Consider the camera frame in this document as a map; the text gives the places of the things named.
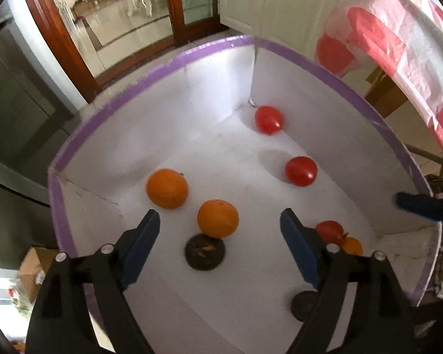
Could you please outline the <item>dark passion fruit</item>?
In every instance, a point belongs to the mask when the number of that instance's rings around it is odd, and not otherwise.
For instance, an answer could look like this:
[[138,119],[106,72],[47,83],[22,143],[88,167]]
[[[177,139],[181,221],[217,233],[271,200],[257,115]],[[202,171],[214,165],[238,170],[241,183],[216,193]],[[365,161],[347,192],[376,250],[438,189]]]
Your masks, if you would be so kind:
[[185,244],[185,260],[197,271],[210,271],[218,267],[226,256],[226,246],[222,239],[200,233]]
[[315,291],[303,291],[294,296],[290,302],[290,311],[294,318],[300,322],[305,322],[312,313],[319,293]]

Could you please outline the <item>small orange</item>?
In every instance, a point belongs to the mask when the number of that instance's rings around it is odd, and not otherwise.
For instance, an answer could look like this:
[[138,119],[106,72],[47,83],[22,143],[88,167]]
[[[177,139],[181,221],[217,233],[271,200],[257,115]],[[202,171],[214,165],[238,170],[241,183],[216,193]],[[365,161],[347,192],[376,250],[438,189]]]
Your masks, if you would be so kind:
[[363,248],[359,240],[354,237],[345,237],[341,243],[342,250],[351,255],[362,257]]

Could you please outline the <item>small red tomato back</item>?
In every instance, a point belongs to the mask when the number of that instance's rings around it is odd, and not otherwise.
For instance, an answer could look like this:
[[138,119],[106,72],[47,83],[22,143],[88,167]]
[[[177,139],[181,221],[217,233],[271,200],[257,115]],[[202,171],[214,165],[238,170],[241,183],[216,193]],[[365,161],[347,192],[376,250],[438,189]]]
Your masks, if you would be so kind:
[[315,226],[315,231],[326,245],[335,244],[341,246],[346,238],[343,227],[336,221],[320,222]]

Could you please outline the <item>small red tomato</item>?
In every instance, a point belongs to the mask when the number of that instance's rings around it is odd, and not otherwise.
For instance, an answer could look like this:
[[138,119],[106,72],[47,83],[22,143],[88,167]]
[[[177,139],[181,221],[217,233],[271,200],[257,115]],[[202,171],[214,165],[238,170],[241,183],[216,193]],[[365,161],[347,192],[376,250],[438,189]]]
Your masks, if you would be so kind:
[[285,166],[287,181],[295,186],[306,187],[312,185],[317,178],[317,173],[316,163],[305,156],[292,158]]
[[341,246],[346,238],[343,227],[336,221],[320,222],[315,226],[315,231],[326,245],[335,244]]

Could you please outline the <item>lone orange mandarin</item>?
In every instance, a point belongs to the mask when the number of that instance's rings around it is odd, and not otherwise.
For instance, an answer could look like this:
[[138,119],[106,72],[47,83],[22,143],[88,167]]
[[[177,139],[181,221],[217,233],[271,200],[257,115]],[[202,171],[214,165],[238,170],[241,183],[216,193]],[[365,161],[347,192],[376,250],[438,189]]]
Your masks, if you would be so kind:
[[173,169],[159,169],[147,180],[148,199],[163,209],[177,209],[188,198],[189,186],[184,176]]

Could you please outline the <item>large orange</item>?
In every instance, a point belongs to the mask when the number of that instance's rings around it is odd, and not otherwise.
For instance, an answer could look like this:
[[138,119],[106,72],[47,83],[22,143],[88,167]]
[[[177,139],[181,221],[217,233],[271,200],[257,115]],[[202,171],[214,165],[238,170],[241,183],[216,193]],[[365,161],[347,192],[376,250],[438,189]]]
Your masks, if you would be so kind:
[[225,238],[236,232],[239,226],[237,209],[227,201],[208,200],[198,210],[198,227],[211,238]]

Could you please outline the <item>large red tomato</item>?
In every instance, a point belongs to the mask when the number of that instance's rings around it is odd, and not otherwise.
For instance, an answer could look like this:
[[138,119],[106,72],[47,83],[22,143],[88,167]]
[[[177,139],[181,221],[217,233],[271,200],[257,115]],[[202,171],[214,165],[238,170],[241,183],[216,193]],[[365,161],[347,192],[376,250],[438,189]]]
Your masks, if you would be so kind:
[[273,135],[284,127],[281,113],[272,106],[260,106],[254,114],[256,127],[264,134]]

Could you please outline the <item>white kitchen cabinet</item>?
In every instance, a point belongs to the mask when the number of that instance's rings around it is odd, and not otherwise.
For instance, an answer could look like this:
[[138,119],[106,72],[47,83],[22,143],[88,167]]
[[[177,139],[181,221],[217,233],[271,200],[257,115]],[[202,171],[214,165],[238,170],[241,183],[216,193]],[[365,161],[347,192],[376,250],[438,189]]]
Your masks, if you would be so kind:
[[221,23],[313,59],[326,19],[340,0],[220,0]]

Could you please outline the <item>cardboard box on floor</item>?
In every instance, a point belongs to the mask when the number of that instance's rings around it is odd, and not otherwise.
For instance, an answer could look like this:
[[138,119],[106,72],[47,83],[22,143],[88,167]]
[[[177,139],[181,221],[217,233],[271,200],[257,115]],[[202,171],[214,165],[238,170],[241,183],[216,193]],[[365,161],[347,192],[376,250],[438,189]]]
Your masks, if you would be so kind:
[[31,247],[19,268],[20,283],[31,304],[37,299],[49,267],[58,254],[56,249]]

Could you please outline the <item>red white checkered tablecloth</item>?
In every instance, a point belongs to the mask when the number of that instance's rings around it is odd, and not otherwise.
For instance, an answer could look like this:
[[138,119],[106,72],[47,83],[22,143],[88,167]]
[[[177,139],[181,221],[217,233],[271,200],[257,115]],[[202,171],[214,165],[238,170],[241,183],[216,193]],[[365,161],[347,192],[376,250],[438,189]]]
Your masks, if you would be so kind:
[[443,150],[443,8],[436,0],[340,0],[326,19],[315,58],[339,77],[372,59]]

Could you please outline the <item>white box purple rim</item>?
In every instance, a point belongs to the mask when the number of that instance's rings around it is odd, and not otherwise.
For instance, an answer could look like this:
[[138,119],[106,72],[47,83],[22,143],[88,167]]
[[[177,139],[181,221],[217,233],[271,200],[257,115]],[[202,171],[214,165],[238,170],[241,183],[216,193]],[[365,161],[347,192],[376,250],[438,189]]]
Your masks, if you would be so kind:
[[[283,130],[255,125],[260,106]],[[318,167],[306,187],[287,181],[290,159]],[[81,123],[48,169],[58,245],[86,256],[114,243],[153,207],[148,177],[173,169],[189,185],[180,208],[162,210],[161,232],[126,300],[156,353],[285,353],[301,325],[289,310],[307,288],[280,230],[337,221],[366,253],[381,248],[412,305],[423,299],[439,224],[398,209],[400,191],[428,193],[415,160],[381,116],[319,65],[250,36],[180,54]],[[208,200],[232,204],[239,226],[220,238],[223,262],[197,271],[185,244],[201,232]]]

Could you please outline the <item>red wooden door frame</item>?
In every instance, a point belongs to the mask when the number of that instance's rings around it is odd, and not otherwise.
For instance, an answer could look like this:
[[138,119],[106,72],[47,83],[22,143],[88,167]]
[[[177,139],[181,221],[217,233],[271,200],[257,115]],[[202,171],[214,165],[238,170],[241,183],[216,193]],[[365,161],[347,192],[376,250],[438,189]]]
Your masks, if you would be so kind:
[[74,45],[54,1],[25,1],[48,48],[86,104],[93,102],[96,96],[110,83],[137,67],[189,42],[228,29],[220,22],[217,0],[213,0],[213,15],[211,17],[189,24],[185,23],[182,0],[168,0],[173,34],[124,58],[101,76],[95,78]]

